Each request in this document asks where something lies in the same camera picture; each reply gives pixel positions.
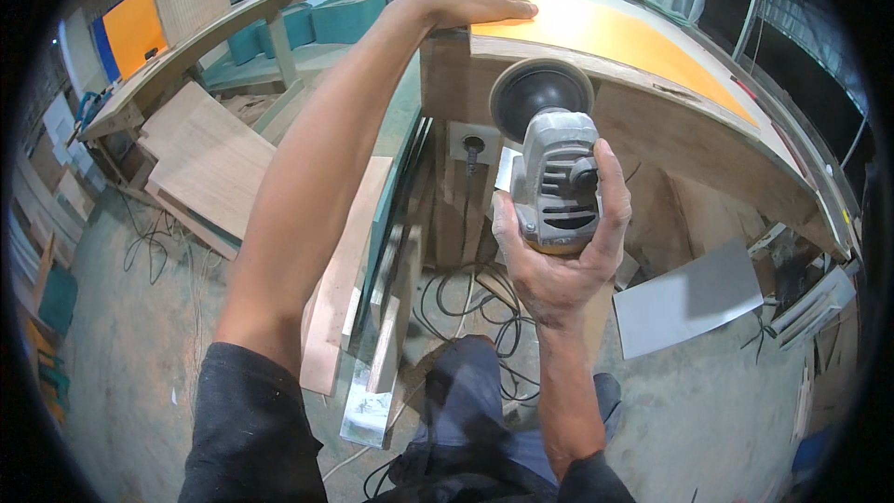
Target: black sleeve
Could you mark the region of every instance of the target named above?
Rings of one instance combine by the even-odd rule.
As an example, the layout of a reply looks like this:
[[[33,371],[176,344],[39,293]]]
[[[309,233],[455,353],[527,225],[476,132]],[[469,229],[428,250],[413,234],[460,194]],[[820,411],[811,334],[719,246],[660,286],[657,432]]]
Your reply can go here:
[[[298,381],[244,347],[215,342],[198,379],[180,501],[326,501]]]
[[[599,451],[589,458],[575,460],[565,473],[559,487],[559,503],[577,501],[633,503],[633,496],[605,462],[605,453]]]

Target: hand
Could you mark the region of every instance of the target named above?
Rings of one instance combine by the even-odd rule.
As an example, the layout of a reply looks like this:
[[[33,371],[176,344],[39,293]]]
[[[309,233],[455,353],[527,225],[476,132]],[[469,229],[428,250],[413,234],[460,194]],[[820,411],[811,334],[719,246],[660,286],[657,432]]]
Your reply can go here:
[[[527,0],[419,0],[433,29],[468,26],[507,19],[530,19],[537,6]]]
[[[596,141],[594,154],[602,181],[603,213],[593,240],[576,259],[534,251],[521,237],[512,199],[502,191],[494,194],[494,237],[506,257],[509,279],[537,323],[548,329],[581,331],[581,310],[614,276],[624,256],[630,191],[606,140]]]

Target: sanding disc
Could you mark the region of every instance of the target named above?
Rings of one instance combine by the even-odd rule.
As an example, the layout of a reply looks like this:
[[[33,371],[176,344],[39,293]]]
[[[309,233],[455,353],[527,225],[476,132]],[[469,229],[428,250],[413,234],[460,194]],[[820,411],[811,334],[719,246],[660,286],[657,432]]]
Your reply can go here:
[[[593,101],[593,84],[580,68],[557,59],[525,59],[494,82],[490,109],[497,129],[522,143],[528,122],[543,109],[589,113]]]

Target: angle grinder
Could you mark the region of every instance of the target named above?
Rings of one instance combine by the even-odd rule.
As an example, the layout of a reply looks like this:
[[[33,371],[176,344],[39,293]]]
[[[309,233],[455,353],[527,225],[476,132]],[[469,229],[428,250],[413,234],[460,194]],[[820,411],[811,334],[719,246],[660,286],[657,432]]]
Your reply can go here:
[[[522,237],[549,254],[574,254],[599,223],[599,138],[588,113],[595,93],[579,68],[554,59],[527,59],[507,68],[491,89],[497,129],[522,143],[512,161],[509,194]]]

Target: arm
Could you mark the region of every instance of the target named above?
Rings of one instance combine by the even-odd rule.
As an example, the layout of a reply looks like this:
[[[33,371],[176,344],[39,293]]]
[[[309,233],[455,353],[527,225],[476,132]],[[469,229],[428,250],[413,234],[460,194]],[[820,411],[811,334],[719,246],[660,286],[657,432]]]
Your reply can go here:
[[[534,251],[521,238],[511,199],[502,192],[494,196],[494,236],[509,278],[536,320],[543,445],[560,481],[571,463],[605,448],[596,388],[587,368],[583,308],[618,269],[630,221],[630,192],[618,159],[603,139],[594,154],[603,213],[593,240],[577,259]]]
[[[395,0],[291,124],[251,209],[215,341],[299,375],[301,314],[338,244],[386,108],[432,28],[534,16],[523,0]]]

